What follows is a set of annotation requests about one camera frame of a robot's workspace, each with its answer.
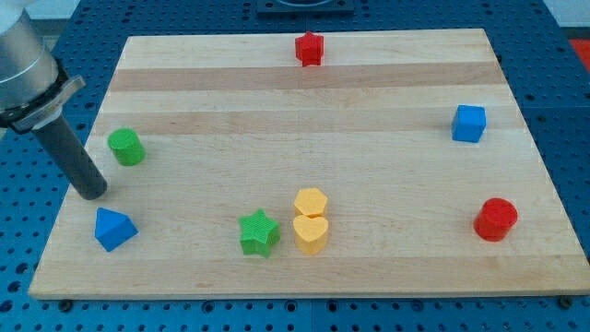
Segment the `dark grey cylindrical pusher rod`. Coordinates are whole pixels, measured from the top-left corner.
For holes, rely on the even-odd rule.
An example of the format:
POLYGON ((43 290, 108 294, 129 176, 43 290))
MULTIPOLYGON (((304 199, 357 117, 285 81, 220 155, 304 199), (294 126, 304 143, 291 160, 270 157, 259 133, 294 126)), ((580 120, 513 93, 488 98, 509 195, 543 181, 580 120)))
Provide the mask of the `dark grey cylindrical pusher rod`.
POLYGON ((105 178, 62 115, 35 125, 32 133, 82 198, 93 200, 107 191, 105 178))

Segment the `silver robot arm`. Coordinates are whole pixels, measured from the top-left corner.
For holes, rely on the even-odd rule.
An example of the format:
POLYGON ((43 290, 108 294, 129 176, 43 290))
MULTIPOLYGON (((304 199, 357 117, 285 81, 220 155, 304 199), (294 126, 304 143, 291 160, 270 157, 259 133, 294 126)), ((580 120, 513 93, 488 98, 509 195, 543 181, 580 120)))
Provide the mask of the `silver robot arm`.
POLYGON ((85 87, 54 58, 26 11, 28 1, 1 0, 1 126, 32 133, 86 200, 102 196, 107 182, 62 114, 85 87))

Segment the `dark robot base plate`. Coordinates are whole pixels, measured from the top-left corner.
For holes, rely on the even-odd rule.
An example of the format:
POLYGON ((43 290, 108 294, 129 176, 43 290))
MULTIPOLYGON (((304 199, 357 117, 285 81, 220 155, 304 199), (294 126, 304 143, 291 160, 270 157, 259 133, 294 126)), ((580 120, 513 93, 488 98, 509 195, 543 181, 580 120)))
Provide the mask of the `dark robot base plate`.
POLYGON ((306 14, 344 14, 355 12, 353 0, 256 0, 258 17, 306 14))

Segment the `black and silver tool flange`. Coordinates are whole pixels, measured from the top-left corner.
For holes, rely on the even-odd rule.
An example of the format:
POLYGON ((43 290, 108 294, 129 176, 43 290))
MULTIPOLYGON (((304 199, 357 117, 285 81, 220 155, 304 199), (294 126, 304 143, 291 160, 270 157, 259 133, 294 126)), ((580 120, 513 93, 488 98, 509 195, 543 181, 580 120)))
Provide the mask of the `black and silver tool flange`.
POLYGON ((81 89, 86 82, 81 75, 70 76, 60 59, 57 78, 39 97, 19 106, 1 111, 1 127, 11 128, 18 134, 26 134, 35 126, 49 121, 81 89))

